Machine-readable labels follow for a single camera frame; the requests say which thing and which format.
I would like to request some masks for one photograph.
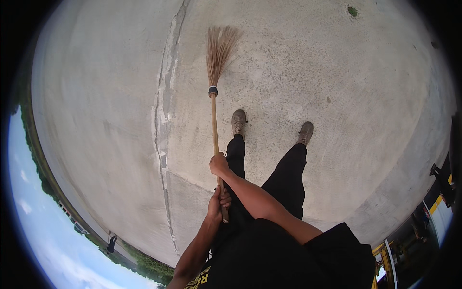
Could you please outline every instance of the wooden broom handle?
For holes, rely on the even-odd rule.
[[[213,130],[213,154],[218,155],[220,149],[218,147],[218,131],[217,131],[217,107],[215,104],[215,98],[217,95],[211,93],[212,99],[212,130]],[[220,196],[225,193],[225,187],[223,186],[223,180],[217,176],[217,185],[220,186]],[[229,222],[228,208],[221,206],[221,214],[223,216],[223,223]]]

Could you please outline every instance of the black shirt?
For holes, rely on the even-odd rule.
[[[257,219],[213,256],[185,289],[370,289],[375,258],[345,223],[300,245],[279,225]]]

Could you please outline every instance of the sky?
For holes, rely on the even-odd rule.
[[[41,187],[27,146],[21,110],[11,117],[8,161],[13,199],[26,238],[56,288],[154,289],[157,283],[114,264],[73,224]]]

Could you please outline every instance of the left hand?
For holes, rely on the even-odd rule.
[[[208,212],[207,217],[211,218],[214,221],[222,221],[223,216],[221,214],[220,205],[223,207],[229,208],[231,206],[231,197],[230,194],[225,189],[225,193],[220,196],[221,188],[217,185],[213,196],[210,198],[208,202]]]

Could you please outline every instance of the crack in concrete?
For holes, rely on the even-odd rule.
[[[186,15],[186,8],[188,7],[190,0],[183,0],[183,3],[180,6],[180,9],[173,17],[169,34],[165,41],[164,51],[162,53],[162,61],[159,72],[159,81],[158,81],[158,91],[157,91],[157,103],[154,110],[154,120],[156,127],[156,134],[154,138],[154,146],[157,151],[157,156],[159,158],[159,168],[160,168],[160,178],[162,181],[162,188],[164,190],[164,201],[165,209],[167,213],[167,222],[169,224],[170,236],[175,247],[175,253],[177,256],[180,256],[178,253],[178,248],[176,246],[175,235],[173,234],[173,228],[171,223],[171,213],[170,213],[170,202],[169,202],[169,192],[166,187],[167,179],[167,147],[165,142],[159,144],[159,134],[161,130],[165,132],[165,135],[168,135],[169,131],[169,108],[171,96],[173,95],[172,84],[174,79],[172,79],[173,74],[175,73],[175,68],[178,60],[178,41],[180,38],[181,28],[184,22]]]

